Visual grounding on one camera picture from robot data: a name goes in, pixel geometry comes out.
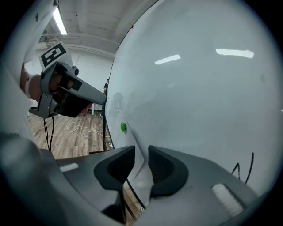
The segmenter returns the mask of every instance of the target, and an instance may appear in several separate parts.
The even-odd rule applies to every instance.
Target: black cable
[[[46,137],[46,140],[47,140],[48,150],[50,150],[49,149],[49,145],[48,145],[48,129],[47,129],[47,125],[46,125],[45,119],[43,119],[43,124],[44,124],[44,131],[45,131],[45,137]]]
[[[138,197],[138,195],[136,194],[136,192],[134,191],[134,188],[132,187],[131,183],[129,182],[128,178],[126,179],[132,193],[134,194],[134,196],[136,197],[137,201],[140,203],[141,207],[146,209],[145,205],[142,203],[142,201],[140,200],[140,198]]]
[[[106,145],[106,140],[105,140],[105,134],[106,134],[106,119],[105,119],[105,103],[102,105],[102,112],[101,114],[103,114],[103,133],[102,133],[102,137],[103,137],[103,151],[107,151],[107,145]]]
[[[53,138],[53,133],[54,133],[54,117],[52,116],[52,134],[51,134],[51,138],[50,138],[50,144],[49,144],[49,150],[51,151],[51,143],[52,143],[52,138]]]
[[[124,203],[125,203],[125,206],[126,206],[128,212],[131,214],[132,218],[133,218],[134,220],[137,220],[136,216],[134,215],[134,213],[132,212],[132,210],[131,210],[130,207],[128,206],[126,200],[124,200]]]
[[[236,168],[238,168],[238,179],[240,180],[240,164],[239,163],[237,163],[235,165],[235,168],[233,169],[231,174],[233,174],[235,172]]]
[[[251,172],[252,172],[252,166],[253,166],[253,157],[254,157],[254,154],[252,153],[251,166],[249,167],[249,173],[248,173],[248,177],[247,177],[247,179],[246,179],[246,182],[245,182],[245,184],[246,184],[246,183],[248,182],[249,176],[250,176],[250,174],[251,174]]]

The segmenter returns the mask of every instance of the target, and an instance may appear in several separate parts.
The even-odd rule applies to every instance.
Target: white wall
[[[176,54],[180,59],[155,64]],[[281,60],[268,30],[240,2],[158,1],[115,55],[105,111],[113,145],[131,145],[134,137],[145,158],[148,146],[156,145],[212,160],[229,172],[238,162],[242,181],[254,152],[247,185],[263,194],[282,166]],[[117,129],[122,121],[127,133]],[[144,181],[133,178],[139,195]]]
[[[41,73],[38,57],[44,52],[46,49],[37,50],[34,60],[25,64],[28,73],[32,75]],[[110,75],[113,59],[76,49],[70,49],[70,52],[74,66],[80,70],[78,77],[103,92],[104,84]],[[95,109],[101,109],[101,106],[95,104]]]

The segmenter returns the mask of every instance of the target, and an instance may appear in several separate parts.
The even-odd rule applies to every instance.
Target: ceiling light
[[[61,15],[60,15],[60,12],[59,12],[58,8],[55,9],[55,11],[53,13],[53,17],[54,17],[54,19],[56,21],[56,24],[57,24],[61,34],[63,34],[63,35],[67,34],[67,31],[66,31],[66,29],[64,27],[64,24],[63,24],[63,21],[62,21],[62,18],[61,18]]]
[[[179,55],[174,55],[174,56],[170,56],[170,57],[164,58],[162,60],[156,61],[155,63],[156,64],[163,64],[163,63],[166,63],[166,62],[169,62],[169,61],[172,61],[172,60],[177,60],[177,59],[181,59],[181,57]]]
[[[249,50],[234,50],[234,49],[217,49],[216,52],[224,56],[238,56],[253,58],[254,52]]]

